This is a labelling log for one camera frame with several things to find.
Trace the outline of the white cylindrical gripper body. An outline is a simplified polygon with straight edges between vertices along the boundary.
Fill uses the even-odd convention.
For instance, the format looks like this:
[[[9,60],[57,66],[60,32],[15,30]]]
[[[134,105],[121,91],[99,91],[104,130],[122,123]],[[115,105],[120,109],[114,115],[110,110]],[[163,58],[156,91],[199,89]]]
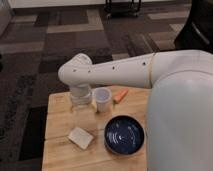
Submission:
[[[86,105],[92,101],[92,92],[89,84],[70,87],[70,98],[74,105]]]

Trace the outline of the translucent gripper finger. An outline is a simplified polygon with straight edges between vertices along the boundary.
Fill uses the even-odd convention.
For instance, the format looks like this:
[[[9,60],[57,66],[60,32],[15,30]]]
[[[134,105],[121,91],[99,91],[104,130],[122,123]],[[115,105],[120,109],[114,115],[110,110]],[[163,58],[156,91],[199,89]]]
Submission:
[[[92,101],[92,102],[89,104],[89,107],[90,107],[95,113],[97,113],[97,105],[96,105],[96,102],[95,102],[95,101]]]
[[[72,104],[72,107],[71,107],[71,113],[76,113],[77,112],[77,105],[75,104]]]

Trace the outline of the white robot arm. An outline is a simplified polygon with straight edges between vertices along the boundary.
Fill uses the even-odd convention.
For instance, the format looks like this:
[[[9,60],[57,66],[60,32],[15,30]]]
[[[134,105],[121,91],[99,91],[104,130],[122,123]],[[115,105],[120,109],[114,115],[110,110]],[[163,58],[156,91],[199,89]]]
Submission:
[[[213,171],[212,53],[166,51],[99,64],[80,53],[58,77],[77,97],[90,84],[148,89],[148,171]]]

